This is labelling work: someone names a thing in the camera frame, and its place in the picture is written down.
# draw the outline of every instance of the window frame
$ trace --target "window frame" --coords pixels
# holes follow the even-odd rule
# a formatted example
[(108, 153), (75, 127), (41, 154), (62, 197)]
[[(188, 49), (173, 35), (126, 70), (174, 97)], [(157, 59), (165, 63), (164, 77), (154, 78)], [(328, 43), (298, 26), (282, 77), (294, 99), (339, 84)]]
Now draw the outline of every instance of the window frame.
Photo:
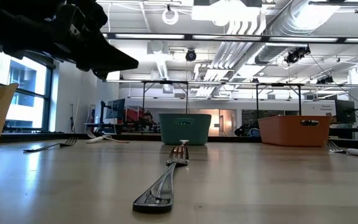
[(25, 90), (22, 88), (17, 88), (16, 89), (16, 93), (21, 93), (24, 95), (29, 95), (29, 96), (34, 96), (34, 97), (39, 97), (42, 98), (44, 100), (44, 108), (42, 111), (42, 127), (41, 128), (14, 128), (14, 129), (20, 129), (23, 131), (48, 131), (49, 129), (49, 117), (50, 117), (50, 100), (51, 100), (51, 89), (52, 89), (52, 72), (53, 69), (55, 68), (55, 66), (51, 63), (51, 60), (53, 62), (53, 59), (51, 58), (46, 58), (46, 57), (41, 57), (41, 55), (39, 57), (34, 57), (35, 54), (29, 54), (25, 57), (27, 57), (28, 59), (31, 59), (43, 66), (45, 66), (47, 68), (47, 74), (45, 76), (45, 94), (41, 95), (29, 90)]

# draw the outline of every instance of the teal basket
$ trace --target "teal basket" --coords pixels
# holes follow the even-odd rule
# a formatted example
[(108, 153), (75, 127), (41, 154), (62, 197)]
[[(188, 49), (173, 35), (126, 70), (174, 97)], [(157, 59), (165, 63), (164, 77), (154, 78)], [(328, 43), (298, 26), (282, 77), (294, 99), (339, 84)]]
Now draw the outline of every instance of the teal basket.
[(161, 139), (167, 145), (180, 145), (189, 140), (191, 146), (203, 146), (208, 141), (210, 114), (160, 114)]

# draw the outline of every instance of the wooden table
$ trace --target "wooden table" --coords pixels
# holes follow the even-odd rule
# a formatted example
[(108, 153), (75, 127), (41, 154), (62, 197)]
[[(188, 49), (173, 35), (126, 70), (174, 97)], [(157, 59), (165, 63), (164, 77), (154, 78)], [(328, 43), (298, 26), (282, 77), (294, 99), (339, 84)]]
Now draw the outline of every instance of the wooden table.
[(166, 169), (160, 142), (23, 154), (0, 146), (0, 223), (358, 223), (358, 157), (259, 143), (190, 146), (171, 213), (132, 202)]

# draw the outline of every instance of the orange basket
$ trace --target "orange basket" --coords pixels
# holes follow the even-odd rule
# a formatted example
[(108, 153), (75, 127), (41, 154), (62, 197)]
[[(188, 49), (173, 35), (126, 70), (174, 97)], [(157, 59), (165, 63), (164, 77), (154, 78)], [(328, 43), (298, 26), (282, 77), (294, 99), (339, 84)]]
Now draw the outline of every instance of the orange basket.
[(258, 119), (262, 142), (279, 146), (323, 147), (330, 116), (274, 116)]

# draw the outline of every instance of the monitor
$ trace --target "monitor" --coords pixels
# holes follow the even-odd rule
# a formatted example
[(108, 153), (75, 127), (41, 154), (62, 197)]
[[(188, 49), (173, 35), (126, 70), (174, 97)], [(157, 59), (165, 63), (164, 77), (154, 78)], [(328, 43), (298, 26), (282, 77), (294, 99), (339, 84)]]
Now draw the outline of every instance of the monitor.
[(123, 120), (125, 118), (125, 99), (112, 100), (107, 103), (108, 107), (106, 118), (117, 118)]
[(354, 102), (348, 100), (335, 100), (336, 122), (355, 123)]

